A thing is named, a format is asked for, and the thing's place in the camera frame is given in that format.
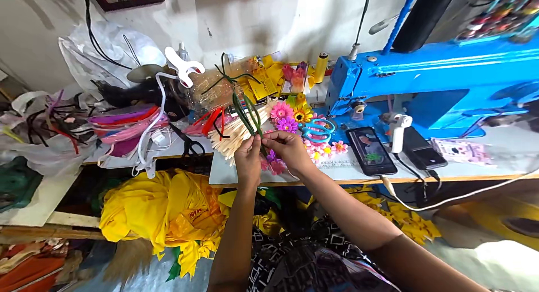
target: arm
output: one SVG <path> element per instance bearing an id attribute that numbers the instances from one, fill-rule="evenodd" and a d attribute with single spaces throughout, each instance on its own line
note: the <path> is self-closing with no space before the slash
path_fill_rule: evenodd
<path id="1" fill-rule="evenodd" d="M 318 170 L 298 135 L 275 131 L 264 137 L 262 143 L 283 158 L 347 237 L 360 249 L 370 251 L 380 268 L 401 287 L 411 291 L 488 291 L 418 246 L 391 221 Z"/>
<path id="2" fill-rule="evenodd" d="M 251 271 L 254 197 L 260 183 L 259 152 L 260 137 L 257 136 L 245 140 L 234 154 L 238 171 L 238 193 L 211 266 L 208 291 L 247 289 Z"/>

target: black and white pattern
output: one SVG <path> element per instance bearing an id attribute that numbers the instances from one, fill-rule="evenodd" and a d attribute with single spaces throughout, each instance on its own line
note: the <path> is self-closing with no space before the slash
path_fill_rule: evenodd
<path id="1" fill-rule="evenodd" d="M 398 291 L 329 218 L 307 238 L 273 238 L 253 228 L 248 292 Z"/>

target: sewing machine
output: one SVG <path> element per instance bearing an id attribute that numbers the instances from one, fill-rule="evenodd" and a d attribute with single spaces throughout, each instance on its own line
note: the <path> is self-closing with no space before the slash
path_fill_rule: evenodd
<path id="1" fill-rule="evenodd" d="M 483 136 L 477 125 L 482 119 L 527 113 L 522 104 L 539 98 L 537 37 L 524 44 L 507 38 L 431 43 L 411 53 L 374 51 L 349 58 L 341 56 L 335 64 L 325 112 L 343 129 L 374 127 L 382 142 L 389 141 L 379 117 L 389 111 L 385 96 L 367 102 L 363 120 L 352 123 L 348 113 L 357 102 L 398 94 L 393 112 L 412 116 L 423 137 L 457 138 Z"/>

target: phone screen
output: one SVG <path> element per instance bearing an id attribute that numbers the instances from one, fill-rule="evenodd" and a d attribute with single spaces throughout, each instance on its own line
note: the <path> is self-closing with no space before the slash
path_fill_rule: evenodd
<path id="1" fill-rule="evenodd" d="M 392 174 L 397 172 L 393 161 L 371 127 L 347 130 L 354 154 L 361 164 L 363 173 L 368 176 Z"/>

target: smartphone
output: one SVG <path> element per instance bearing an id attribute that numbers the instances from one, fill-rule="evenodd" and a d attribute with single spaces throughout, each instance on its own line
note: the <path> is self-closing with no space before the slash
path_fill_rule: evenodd
<path id="1" fill-rule="evenodd" d="M 447 166 L 447 160 L 414 127 L 404 128 L 403 152 L 417 169 L 431 170 Z"/>
<path id="2" fill-rule="evenodd" d="M 349 129 L 346 131 L 346 136 L 365 175 L 380 176 L 397 173 L 397 167 L 372 127 Z"/>

